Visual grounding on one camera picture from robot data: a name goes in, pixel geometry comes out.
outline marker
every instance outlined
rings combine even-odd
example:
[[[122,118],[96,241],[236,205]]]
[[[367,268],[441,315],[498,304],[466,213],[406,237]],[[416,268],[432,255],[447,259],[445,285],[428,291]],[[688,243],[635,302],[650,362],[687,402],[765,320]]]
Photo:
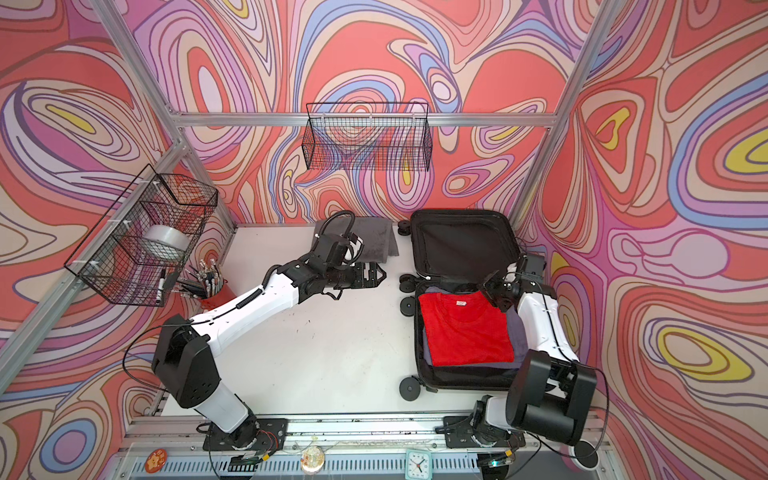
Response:
[[[160,271],[160,279],[157,281],[157,298],[154,301],[157,305],[163,302],[163,285],[165,284],[165,269]]]

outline wire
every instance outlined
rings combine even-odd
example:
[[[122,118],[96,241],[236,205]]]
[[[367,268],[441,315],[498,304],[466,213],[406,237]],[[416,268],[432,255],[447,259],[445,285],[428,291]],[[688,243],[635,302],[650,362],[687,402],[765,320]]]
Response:
[[[317,231],[317,235],[315,236],[315,241],[312,242],[312,250],[315,250],[315,247],[317,247],[317,242],[319,240],[320,235],[323,235],[326,231],[326,227],[336,218],[339,218],[343,215],[349,216],[349,224],[346,226],[346,230],[344,231],[344,238],[349,238],[349,232],[352,231],[352,225],[355,224],[355,214],[351,210],[339,210],[338,212],[334,213],[330,217],[326,218],[326,221],[323,222],[322,225],[320,225],[320,229]]]
[[[227,310],[224,313],[219,313],[218,315],[216,315],[214,318],[210,319],[209,321],[213,322],[214,320],[219,319],[222,316],[227,315],[228,313],[232,313],[235,310],[239,310],[239,309],[243,308],[244,306],[246,306],[248,303],[251,303],[252,301],[254,301],[256,299],[256,297],[258,297],[259,295],[264,293],[264,291],[266,290],[266,285],[269,283],[272,274],[275,272],[275,270],[277,270],[281,266],[282,265],[272,265],[270,268],[266,269],[266,273],[264,274],[264,278],[263,278],[263,280],[261,280],[261,288],[260,289],[257,288],[253,293],[251,293],[244,300],[241,300],[240,302],[238,302],[237,305],[233,306],[232,308],[230,308],[229,310]]]
[[[541,294],[541,300],[544,301],[544,311],[547,313],[547,318],[549,318],[549,326],[552,328],[552,336],[554,337],[554,344],[557,346],[558,350],[560,350],[560,355],[563,356],[564,359],[568,360],[568,357],[565,355],[565,352],[563,352],[563,349],[560,347],[560,342],[558,341],[558,335],[554,331],[554,322],[552,321],[552,315],[549,314],[549,307],[547,307],[547,297],[544,295],[544,289],[541,287],[541,284],[535,280],[532,276],[528,275],[527,273],[523,272],[515,272],[519,276],[523,276],[524,278],[527,278],[528,281],[536,285],[538,288],[539,293]]]
[[[523,251],[523,254],[528,255],[528,246],[525,245],[525,240],[515,235],[516,240],[520,240],[518,242],[518,248],[520,248]]]
[[[505,476],[505,477],[504,477],[504,480],[507,480],[507,478],[512,478],[512,477],[514,477],[515,475],[517,475],[518,473],[520,473],[520,471],[521,471],[523,468],[525,468],[525,466],[526,466],[526,465],[527,465],[527,464],[528,464],[528,463],[529,463],[531,460],[533,460],[533,458],[536,456],[536,454],[539,452],[539,450],[541,450],[541,445],[542,445],[542,444],[541,444],[541,440],[539,440],[539,441],[538,441],[538,448],[536,449],[536,451],[535,451],[535,452],[533,452],[533,455],[531,455],[530,457],[528,457],[527,459],[525,459],[525,462],[523,462],[523,464],[522,464],[522,465],[520,465],[520,468],[518,468],[518,469],[517,469],[517,470],[515,470],[514,472],[510,473],[509,475]]]
[[[270,282],[270,277],[274,273],[275,270],[280,268],[282,265],[272,265],[270,268],[266,269],[266,273],[264,274],[264,280],[261,280],[261,287],[266,290],[266,285]]]
[[[360,255],[362,255],[362,251],[366,248],[365,244],[360,244],[360,250],[357,250],[357,255],[355,255],[349,262],[345,262],[347,265],[352,265],[357,261],[357,259],[360,258]]]
[[[549,317],[549,325],[552,328],[552,334],[553,334],[553,337],[554,337],[554,344],[558,347],[558,350],[560,350],[560,354],[563,356],[563,358],[567,359],[568,357],[563,353],[563,349],[560,348],[560,343],[558,342],[558,336],[554,333],[554,323],[552,322],[552,316],[549,314],[549,308],[547,308],[547,297],[544,295],[544,289],[541,288],[541,284],[538,281],[534,280],[529,275],[526,275],[525,273],[521,273],[521,272],[517,272],[517,274],[520,275],[520,276],[528,278],[528,280],[530,280],[532,283],[535,283],[538,286],[538,291],[541,293],[541,299],[544,300],[544,310],[547,313],[547,317]],[[559,452],[558,450],[553,449],[551,446],[549,446],[549,444],[547,444],[546,442],[541,440],[538,436],[536,436],[534,434],[531,434],[536,439],[538,439],[540,444],[543,444],[545,447],[547,447],[548,449],[550,449],[553,452],[557,453],[558,455],[563,456],[563,457],[568,457],[568,458],[587,458],[587,457],[591,457],[592,455],[594,455],[598,451],[598,449],[600,448],[600,445],[603,443],[603,439],[605,438],[605,431],[606,431],[606,429],[608,427],[608,416],[611,414],[611,412],[610,412],[610,409],[611,409],[611,391],[608,388],[608,377],[606,377],[605,372],[603,372],[601,369],[599,369],[596,366],[585,365],[584,363],[580,363],[580,364],[585,366],[585,367],[587,367],[587,368],[589,368],[589,369],[593,369],[593,370],[595,370],[597,372],[600,372],[600,374],[603,376],[603,384],[605,385],[605,422],[603,422],[603,429],[602,429],[602,432],[600,433],[600,438],[598,439],[598,443],[594,446],[594,448],[592,449],[592,452],[588,453],[587,455],[566,455],[564,453]]]
[[[157,389],[157,390],[160,390],[161,392],[167,392],[167,390],[166,390],[166,389],[164,389],[163,387],[159,387],[159,386],[157,386],[157,385],[152,385],[151,383],[146,383],[146,382],[144,382],[144,381],[142,381],[142,380],[139,380],[139,379],[137,379],[135,376],[131,375],[131,372],[128,372],[128,367],[126,367],[126,365],[125,365],[125,360],[128,358],[128,352],[129,352],[129,351],[130,351],[130,350],[131,350],[131,349],[134,347],[134,345],[136,344],[136,342],[138,342],[138,340],[139,340],[139,339],[140,339],[142,336],[144,336],[144,334],[146,334],[146,333],[149,333],[149,332],[151,332],[152,330],[161,329],[161,328],[163,328],[164,326],[192,326],[192,325],[200,325],[200,324],[202,324],[202,323],[210,323],[210,321],[209,321],[209,320],[205,320],[205,321],[203,321],[203,322],[194,322],[194,323],[169,323],[169,324],[167,324],[167,325],[166,325],[166,324],[164,324],[164,325],[157,325],[157,326],[153,326],[152,328],[146,329],[145,331],[143,331],[143,332],[139,333],[139,334],[138,334],[138,336],[137,336],[137,337],[134,339],[134,341],[133,341],[133,342],[131,342],[131,343],[128,345],[128,348],[126,348],[126,349],[125,349],[125,353],[123,353],[123,363],[122,363],[122,364],[123,364],[123,371],[125,372],[125,374],[126,374],[126,375],[128,375],[129,377],[131,377],[131,378],[132,378],[133,380],[135,380],[136,382],[139,382],[141,385],[144,385],[144,386],[148,386],[148,387],[151,387],[151,388],[153,388],[153,389]]]
[[[213,424],[212,422],[201,423],[195,429],[199,433],[202,433],[200,431],[200,427],[204,426],[204,425],[208,425],[208,430],[207,430],[207,432],[205,434],[206,440],[208,441],[208,461],[210,462],[210,469],[214,471],[214,475],[216,475],[216,478],[221,480],[221,476],[219,475],[219,472],[216,471],[216,466],[214,465],[214,459],[213,459],[213,457],[210,456],[210,434],[211,434],[211,431],[213,430],[213,425],[212,424]]]
[[[341,294],[344,293],[344,290],[339,290],[339,295],[337,295],[337,296],[334,296],[331,292],[321,292],[321,293],[323,295],[327,295],[327,296],[331,297],[334,300],[338,300],[338,299],[341,298]]]
[[[272,456],[272,454],[274,452],[277,452],[277,450],[280,448],[280,441],[277,439],[274,433],[268,432],[267,430],[262,430],[262,432],[266,433],[266,436],[270,437],[270,444],[272,444],[272,439],[275,440],[275,449],[272,451],[272,453],[269,454],[270,456]]]
[[[565,453],[559,452],[558,450],[553,449],[551,446],[549,446],[548,443],[542,441],[538,436],[531,434],[541,444],[543,444],[545,447],[547,447],[548,449],[552,450],[553,452],[557,453],[561,457],[567,457],[567,458],[587,458],[587,457],[591,457],[592,455],[597,453],[598,449],[600,448],[600,445],[602,445],[603,439],[605,438],[605,431],[607,430],[607,427],[608,427],[608,416],[611,414],[611,391],[608,388],[608,377],[605,376],[605,372],[603,372],[601,369],[599,369],[596,366],[589,366],[589,365],[584,365],[584,366],[586,366],[586,367],[588,367],[590,369],[593,369],[593,370],[597,370],[598,372],[600,372],[602,374],[602,376],[603,376],[603,383],[605,384],[605,422],[603,422],[603,429],[600,432],[600,438],[598,439],[598,443],[595,444],[595,446],[593,447],[592,451],[589,452],[586,455],[568,455],[568,454],[565,454]]]

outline suitcase lid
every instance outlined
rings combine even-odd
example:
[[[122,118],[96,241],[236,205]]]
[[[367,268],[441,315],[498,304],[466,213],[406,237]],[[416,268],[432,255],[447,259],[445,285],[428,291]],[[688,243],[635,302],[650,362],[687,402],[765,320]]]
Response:
[[[493,210],[417,210],[411,241],[416,272],[450,283],[480,283],[520,257],[509,220]]]

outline red pen cup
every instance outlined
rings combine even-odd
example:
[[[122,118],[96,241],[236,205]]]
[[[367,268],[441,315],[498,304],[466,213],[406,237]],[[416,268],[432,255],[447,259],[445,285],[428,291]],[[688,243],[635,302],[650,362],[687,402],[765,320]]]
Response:
[[[227,285],[227,281],[224,280],[224,286],[221,287],[219,293],[210,298],[200,299],[200,305],[202,305],[205,310],[213,310],[214,308],[222,306],[230,300],[235,300],[236,298],[237,295],[234,294],[230,286]]]

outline black wire basket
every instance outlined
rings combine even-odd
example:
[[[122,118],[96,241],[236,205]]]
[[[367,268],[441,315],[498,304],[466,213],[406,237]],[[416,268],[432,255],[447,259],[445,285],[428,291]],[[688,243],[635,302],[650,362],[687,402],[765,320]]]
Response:
[[[319,102],[306,111],[307,170],[429,170],[429,104]]]
[[[105,214],[67,258],[65,268],[109,303],[163,306],[219,194],[216,188],[180,174],[155,172],[148,182],[139,183],[147,185],[121,219],[109,220],[116,225],[107,239],[90,258],[72,261]]]

